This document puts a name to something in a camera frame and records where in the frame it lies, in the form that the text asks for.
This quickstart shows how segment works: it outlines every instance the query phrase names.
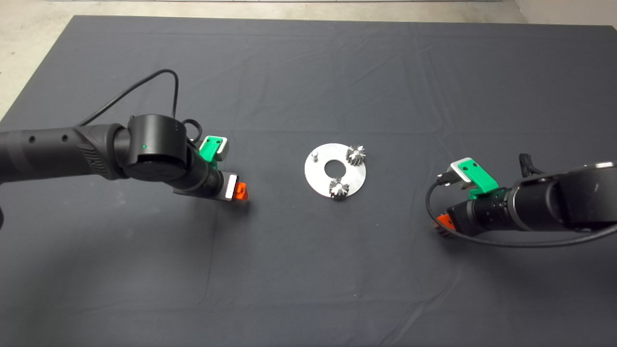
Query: ventilation grille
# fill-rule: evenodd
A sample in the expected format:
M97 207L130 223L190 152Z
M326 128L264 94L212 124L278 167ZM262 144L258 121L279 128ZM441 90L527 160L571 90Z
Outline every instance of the ventilation grille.
M81 144L78 147L88 161L88 165L90 165L92 173L107 177L107 169L105 168L105 165L103 165L99 154L94 150L94 147L88 146L87 144Z

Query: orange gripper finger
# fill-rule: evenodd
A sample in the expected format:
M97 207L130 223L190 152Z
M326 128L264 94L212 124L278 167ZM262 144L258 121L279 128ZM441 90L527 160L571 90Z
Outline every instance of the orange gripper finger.
M442 222L446 227L448 227L448 229L456 230L456 228L454 228L454 223L452 223L452 218L450 218L449 214L442 214L437 217L437 219Z
M236 200L248 200L249 199L249 190L246 188L246 183L238 182L236 185Z

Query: green 3d-printed bracket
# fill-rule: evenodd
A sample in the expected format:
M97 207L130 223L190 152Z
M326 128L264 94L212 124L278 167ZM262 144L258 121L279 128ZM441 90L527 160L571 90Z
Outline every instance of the green 3d-printed bracket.
M217 155L217 151L221 144L223 143L223 138L217 136L208 136L205 139L204 144L201 145L199 149L199 155L205 159L205 161L209 162L210 165L216 169L217 161L215 156Z
M473 188L469 192L469 198L472 200L499 188L497 181L473 159L460 163L458 168L476 185L476 188Z

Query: center hole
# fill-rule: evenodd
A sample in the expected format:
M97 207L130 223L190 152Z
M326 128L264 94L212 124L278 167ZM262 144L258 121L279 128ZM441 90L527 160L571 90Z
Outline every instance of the center hole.
M332 178L341 178L345 175L345 165L339 161L329 161L326 163L326 174Z

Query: black cable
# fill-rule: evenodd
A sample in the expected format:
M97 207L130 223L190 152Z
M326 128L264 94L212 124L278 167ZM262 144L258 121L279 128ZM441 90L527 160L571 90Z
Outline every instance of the black cable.
M191 118L187 118L183 120L182 124L191 124L193 127L197 129L197 137L193 139L193 143L197 144L199 140L201 140L201 135L203 135L204 133L204 129L201 127L201 124L199 124L198 121L191 119Z
M129 95L132 91L146 84L147 82L150 82L153 78L155 78L158 75L162 75L163 73L170 73L171 75L173 75L173 79L175 80L175 87L173 90L173 106L172 106L172 117L175 119L176 118L176 106L178 105L178 87L180 85L180 81L178 79L178 74L175 71L170 70L170 69L162 69L162 70L156 71L155 73L153 73L152 75L149 75L146 78L143 78L142 80L138 81L134 85L130 86L128 89L125 89L122 93L118 94L118 96L111 99L105 106L103 106L98 111L93 113L90 117L79 122L77 124L77 127L83 127L84 125L87 125L93 120L97 119L101 114L105 113L105 111L109 110L113 105L115 105L118 101L120 101L125 96Z
M546 172L534 166L533 161L531 161L531 156L527 153L519 154L518 162L521 165L521 175L523 177L530 177L532 175L546 174Z
M502 242L502 241L492 241L492 240L485 240L482 238L475 238L472 236L468 236L468 235L464 235L461 234L459 232L457 232L456 230L452 230L449 227L447 227L445 224L443 224L439 219L437 219L437 217L435 216L435 213L433 212L433 209L431 208L431 195L433 194L433 191L435 190L435 188L437 186L439 186L439 182L435 182L433 183L429 188L428 191L426 192L426 199L425 199L425 204L426 204L426 211L428 212L428 214L431 216L431 219L433 220L433 222L435 222L438 226L440 226L441 228L443 228L444 230L446 230L447 232L449 232L450 234L458 237L458 238L462 238L466 241L469 242L473 242L473 243L478 243L480 245L485 245L485 246L494 246L494 247L503 247L503 248L554 248L554 247L565 247L565 246L573 246L573 245L579 245L581 243L586 243L586 242L590 242L590 241L594 241L609 235L612 235L614 233L617 232L617 224L613 224L610 227L604 228L600 231L591 233L589 235L586 236L582 236L582 237L577 237L577 238L568 238L565 240L558 240L558 241L540 241L540 242Z

